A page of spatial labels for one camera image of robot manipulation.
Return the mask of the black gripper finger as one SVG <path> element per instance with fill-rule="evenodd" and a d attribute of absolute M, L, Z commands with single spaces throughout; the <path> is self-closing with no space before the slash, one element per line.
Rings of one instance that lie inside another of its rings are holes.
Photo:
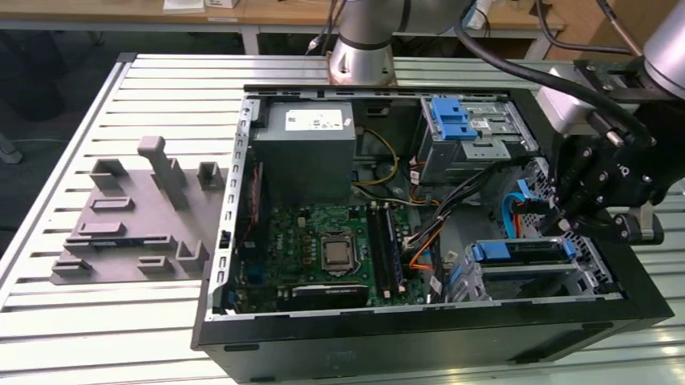
<path fill-rule="evenodd" d="M 597 219 L 594 201 L 598 182 L 586 182 L 601 163 L 606 141 L 601 138 L 557 138 L 553 142 L 550 185 L 553 203 L 563 219 Z"/>
<path fill-rule="evenodd" d="M 541 219 L 541 235 L 565 233 L 589 237 L 597 241 L 622 244 L 661 244 L 663 229 L 651 206 L 634 207 L 614 216 L 606 210 L 595 215 L 578 215 L 565 219 L 554 209 Z"/>

